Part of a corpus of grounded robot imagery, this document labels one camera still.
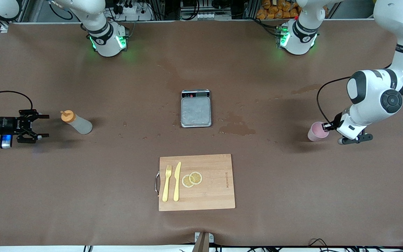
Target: kitchen scale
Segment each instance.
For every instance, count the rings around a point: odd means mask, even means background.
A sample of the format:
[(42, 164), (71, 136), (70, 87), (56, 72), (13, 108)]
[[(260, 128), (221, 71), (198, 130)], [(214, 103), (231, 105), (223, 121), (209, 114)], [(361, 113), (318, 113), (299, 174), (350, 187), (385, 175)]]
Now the kitchen scale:
[(197, 128), (211, 124), (211, 92), (208, 89), (181, 91), (181, 126)]

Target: knife blade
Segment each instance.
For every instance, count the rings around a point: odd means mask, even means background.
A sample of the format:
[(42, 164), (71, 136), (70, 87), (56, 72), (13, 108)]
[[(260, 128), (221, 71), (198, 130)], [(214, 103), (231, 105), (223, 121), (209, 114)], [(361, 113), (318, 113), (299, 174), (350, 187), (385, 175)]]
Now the knife blade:
[(176, 169), (175, 169), (175, 179), (176, 179), (176, 183), (175, 183), (175, 190), (174, 190), (174, 201), (178, 201), (179, 200), (179, 171), (181, 168), (181, 162), (178, 162), (178, 164), (176, 165)]

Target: pink cup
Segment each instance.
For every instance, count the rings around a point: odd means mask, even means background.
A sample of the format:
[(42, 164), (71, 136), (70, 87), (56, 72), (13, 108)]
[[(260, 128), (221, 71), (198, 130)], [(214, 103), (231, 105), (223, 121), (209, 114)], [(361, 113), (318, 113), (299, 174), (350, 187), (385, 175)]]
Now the pink cup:
[(317, 121), (312, 124), (310, 127), (309, 133), (307, 133), (307, 137), (312, 141), (312, 142), (317, 142), (320, 141), (321, 139), (325, 138), (326, 136), (329, 135), (329, 131), (324, 131), (322, 122)]

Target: table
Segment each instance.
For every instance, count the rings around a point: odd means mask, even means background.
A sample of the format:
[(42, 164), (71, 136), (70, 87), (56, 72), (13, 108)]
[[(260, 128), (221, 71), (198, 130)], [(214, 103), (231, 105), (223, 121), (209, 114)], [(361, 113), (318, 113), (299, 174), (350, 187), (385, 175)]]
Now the table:
[[(391, 62), (395, 38), (374, 21), (325, 21), (293, 56), (251, 21), (137, 24), (127, 52), (102, 58), (78, 24), (11, 24), (0, 35), (0, 90), (50, 114), (35, 145), (0, 150), (0, 245), (153, 245), (214, 234), (222, 245), (403, 245), (403, 108), (374, 140), (308, 142), (316, 89)], [(324, 89), (331, 118), (346, 82)], [(213, 126), (179, 126), (179, 93), (207, 88)], [(0, 115), (28, 102), (0, 94)], [(59, 119), (94, 124), (80, 135)], [(159, 212), (160, 156), (231, 153), (236, 208)]]

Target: wooden cutting board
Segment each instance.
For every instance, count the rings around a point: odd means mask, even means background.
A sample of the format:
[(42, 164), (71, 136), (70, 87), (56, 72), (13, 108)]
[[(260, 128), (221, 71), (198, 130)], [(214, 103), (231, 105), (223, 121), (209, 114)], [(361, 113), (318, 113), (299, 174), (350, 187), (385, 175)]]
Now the wooden cutting board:
[[(181, 162), (179, 174), (179, 200), (173, 201), (175, 169)], [(172, 166), (169, 179), (169, 199), (163, 202), (166, 166)], [(203, 179), (199, 185), (186, 188), (181, 179), (191, 172), (199, 172)], [(203, 156), (167, 156), (160, 158), (160, 211), (207, 210), (235, 208), (231, 154)]]

